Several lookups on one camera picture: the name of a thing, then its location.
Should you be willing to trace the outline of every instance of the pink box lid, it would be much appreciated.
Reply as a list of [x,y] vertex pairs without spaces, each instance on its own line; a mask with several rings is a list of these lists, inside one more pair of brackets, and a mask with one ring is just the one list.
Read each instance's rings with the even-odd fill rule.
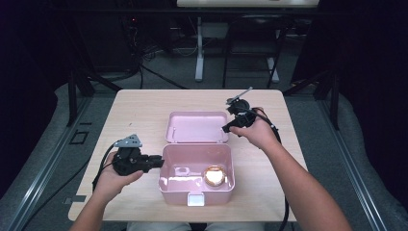
[[173,112],[167,125],[166,140],[177,143],[228,142],[222,131],[227,124],[224,112]]

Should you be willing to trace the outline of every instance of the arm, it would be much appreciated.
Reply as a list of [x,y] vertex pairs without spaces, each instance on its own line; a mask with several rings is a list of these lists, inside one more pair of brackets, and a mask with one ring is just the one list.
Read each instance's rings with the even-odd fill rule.
[[128,176],[119,176],[110,165],[114,154],[113,152],[109,155],[106,161],[107,167],[102,171],[95,191],[69,230],[99,230],[108,203],[122,191],[124,186],[143,175],[142,171],[137,171]]
[[351,230],[333,197],[282,146],[266,122],[257,117],[252,126],[230,131],[246,137],[268,156],[303,230]]

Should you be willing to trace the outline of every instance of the dark background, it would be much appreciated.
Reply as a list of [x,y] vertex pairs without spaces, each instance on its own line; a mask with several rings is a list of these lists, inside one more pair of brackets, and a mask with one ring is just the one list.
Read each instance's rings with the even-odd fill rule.
[[[334,67],[338,70],[341,94],[359,118],[371,164],[390,193],[408,209],[408,16],[402,3],[320,0],[320,12],[355,15],[334,13],[313,21],[293,81]],[[57,1],[56,6],[67,4]],[[5,148],[3,160],[7,160],[0,172],[3,195],[51,119],[57,104],[54,90],[67,82],[73,66],[79,62],[119,71],[132,68],[133,63],[117,18],[82,16],[68,21],[68,28],[80,22],[83,32],[83,43],[72,45],[61,21],[44,9],[44,1],[6,1],[0,11],[0,140]],[[107,37],[87,34],[94,27],[106,28]],[[112,49],[122,50],[123,55],[112,57]]]

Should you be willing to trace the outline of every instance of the person's left hand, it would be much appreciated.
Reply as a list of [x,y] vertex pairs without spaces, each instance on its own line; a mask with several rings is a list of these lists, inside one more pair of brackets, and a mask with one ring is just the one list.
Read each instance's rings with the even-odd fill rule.
[[122,191],[123,187],[137,181],[143,175],[143,171],[141,170],[127,176],[117,174],[111,165],[115,153],[116,152],[111,152],[109,154],[105,164],[107,167],[102,170],[95,191],[93,192],[93,195],[98,196],[104,200],[105,203],[114,199]]

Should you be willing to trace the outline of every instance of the pink plastic box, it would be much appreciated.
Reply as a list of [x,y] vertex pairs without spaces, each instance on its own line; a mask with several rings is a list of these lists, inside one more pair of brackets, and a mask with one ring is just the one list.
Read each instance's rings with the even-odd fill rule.
[[[159,188],[169,204],[204,206],[227,203],[235,186],[227,123],[223,112],[174,112],[170,114],[163,150],[164,165]],[[225,180],[219,186],[205,182],[208,167],[221,167]]]

